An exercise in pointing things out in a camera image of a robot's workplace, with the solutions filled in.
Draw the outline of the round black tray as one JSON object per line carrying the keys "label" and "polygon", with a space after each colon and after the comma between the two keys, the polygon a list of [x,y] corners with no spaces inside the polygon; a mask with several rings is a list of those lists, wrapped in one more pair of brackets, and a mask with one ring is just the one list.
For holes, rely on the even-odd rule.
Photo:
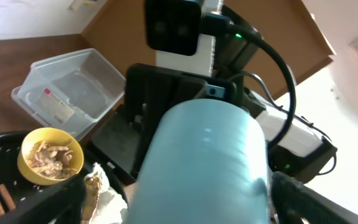
{"label": "round black tray", "polygon": [[77,176],[59,184],[36,187],[26,180],[17,168],[19,148],[27,133],[0,133],[0,184],[7,187],[16,206],[14,210],[9,210],[6,204],[2,206],[5,214],[0,217],[0,223],[79,223],[85,204],[83,178],[91,172],[94,162],[101,164],[111,187],[119,194],[124,193],[115,173],[106,161],[93,153],[90,145],[83,148],[85,163]]}

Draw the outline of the light blue cup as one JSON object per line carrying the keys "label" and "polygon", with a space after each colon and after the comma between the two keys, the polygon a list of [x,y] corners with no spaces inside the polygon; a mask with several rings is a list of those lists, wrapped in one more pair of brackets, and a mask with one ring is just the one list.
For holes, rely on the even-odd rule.
{"label": "light blue cup", "polygon": [[267,223],[267,149],[243,109],[190,100],[161,119],[125,223]]}

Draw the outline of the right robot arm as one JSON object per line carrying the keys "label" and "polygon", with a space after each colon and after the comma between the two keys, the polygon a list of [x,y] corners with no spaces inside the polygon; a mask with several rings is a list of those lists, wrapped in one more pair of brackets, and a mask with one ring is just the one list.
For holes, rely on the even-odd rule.
{"label": "right robot arm", "polygon": [[263,95],[243,83],[245,77],[262,79],[244,70],[260,47],[262,35],[230,7],[221,13],[196,14],[189,19],[178,11],[146,10],[147,41],[152,48],[189,56],[200,34],[210,34],[217,42],[213,75],[142,63],[131,65],[126,73],[126,118],[133,123],[141,117],[140,137],[131,170],[138,176],[152,138],[163,115],[174,106],[191,100],[209,99],[229,103],[248,112],[265,134],[268,164],[302,182],[323,173],[328,161],[336,160],[337,149],[327,134],[316,128],[294,107],[285,109],[274,102],[269,91]]}

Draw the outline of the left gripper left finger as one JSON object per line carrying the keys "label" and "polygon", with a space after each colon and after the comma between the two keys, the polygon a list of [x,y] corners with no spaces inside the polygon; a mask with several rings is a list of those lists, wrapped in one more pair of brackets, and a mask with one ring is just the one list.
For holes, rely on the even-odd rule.
{"label": "left gripper left finger", "polygon": [[25,179],[7,189],[16,209],[0,217],[0,223],[80,223],[85,200],[82,177],[72,177],[55,185],[36,187]]}

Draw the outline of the black rectangular tray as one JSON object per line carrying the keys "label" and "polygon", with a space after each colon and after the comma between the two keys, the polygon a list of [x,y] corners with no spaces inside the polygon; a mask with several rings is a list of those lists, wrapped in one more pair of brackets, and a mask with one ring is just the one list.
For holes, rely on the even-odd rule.
{"label": "black rectangular tray", "polygon": [[136,181],[131,171],[136,159],[138,141],[139,132],[127,122],[124,105],[120,105],[91,137],[97,156],[105,161],[117,178],[126,185]]}

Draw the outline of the clear plastic bin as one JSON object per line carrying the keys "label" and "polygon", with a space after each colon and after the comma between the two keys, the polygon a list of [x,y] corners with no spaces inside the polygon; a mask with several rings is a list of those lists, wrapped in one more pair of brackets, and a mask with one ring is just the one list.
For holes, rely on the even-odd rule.
{"label": "clear plastic bin", "polygon": [[125,77],[96,49],[34,62],[12,99],[44,127],[77,140],[124,96]]}

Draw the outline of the food scraps nutshells and rice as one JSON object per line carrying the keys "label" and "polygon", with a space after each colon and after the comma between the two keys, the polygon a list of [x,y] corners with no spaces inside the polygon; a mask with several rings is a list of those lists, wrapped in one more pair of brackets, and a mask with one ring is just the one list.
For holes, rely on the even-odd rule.
{"label": "food scraps nutshells and rice", "polygon": [[69,149],[70,144],[71,140],[64,144],[47,140],[37,142],[24,160],[41,176],[50,179],[67,179],[78,172],[78,169],[69,166],[73,159],[73,150]]}

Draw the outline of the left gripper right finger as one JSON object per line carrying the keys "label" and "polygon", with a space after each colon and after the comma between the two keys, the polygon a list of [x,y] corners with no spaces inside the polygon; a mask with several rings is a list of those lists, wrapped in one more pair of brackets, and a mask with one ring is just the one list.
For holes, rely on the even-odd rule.
{"label": "left gripper right finger", "polygon": [[358,215],[282,172],[274,172],[271,198],[279,224],[358,224]]}

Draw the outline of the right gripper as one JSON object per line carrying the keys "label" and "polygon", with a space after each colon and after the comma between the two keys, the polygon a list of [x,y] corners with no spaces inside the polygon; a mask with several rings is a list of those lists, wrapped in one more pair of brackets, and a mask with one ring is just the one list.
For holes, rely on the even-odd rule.
{"label": "right gripper", "polygon": [[236,87],[142,63],[127,71],[127,120],[141,117],[132,175],[146,178],[266,180],[266,143]]}

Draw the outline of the brown coffee stick wrapper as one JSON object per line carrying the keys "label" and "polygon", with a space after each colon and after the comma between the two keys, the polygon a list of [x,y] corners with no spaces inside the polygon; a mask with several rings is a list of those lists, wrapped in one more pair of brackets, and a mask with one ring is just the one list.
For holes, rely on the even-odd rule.
{"label": "brown coffee stick wrapper", "polygon": [[97,209],[101,181],[97,174],[85,179],[86,197],[81,211],[81,224],[89,224]]}

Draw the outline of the yellow bowl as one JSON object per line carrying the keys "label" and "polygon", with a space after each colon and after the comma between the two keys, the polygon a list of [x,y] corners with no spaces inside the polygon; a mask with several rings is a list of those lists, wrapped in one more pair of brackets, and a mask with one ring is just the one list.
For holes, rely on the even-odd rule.
{"label": "yellow bowl", "polygon": [[84,162],[78,141],[55,128],[39,128],[25,135],[17,158],[19,172],[37,185],[67,180],[80,173]]}

